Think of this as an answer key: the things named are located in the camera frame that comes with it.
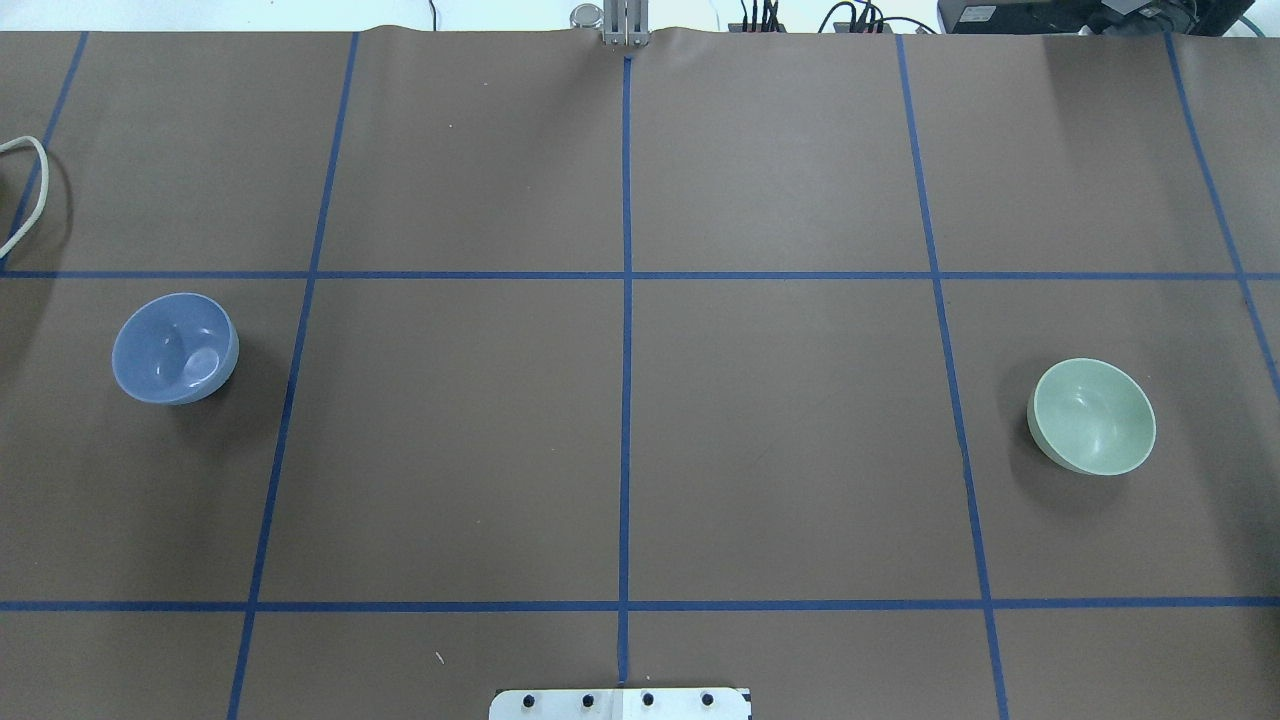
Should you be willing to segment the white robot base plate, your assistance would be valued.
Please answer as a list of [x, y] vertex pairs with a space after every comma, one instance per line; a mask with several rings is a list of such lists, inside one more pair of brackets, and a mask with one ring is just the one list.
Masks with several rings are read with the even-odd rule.
[[750, 691], [731, 687], [512, 689], [489, 719], [751, 719]]

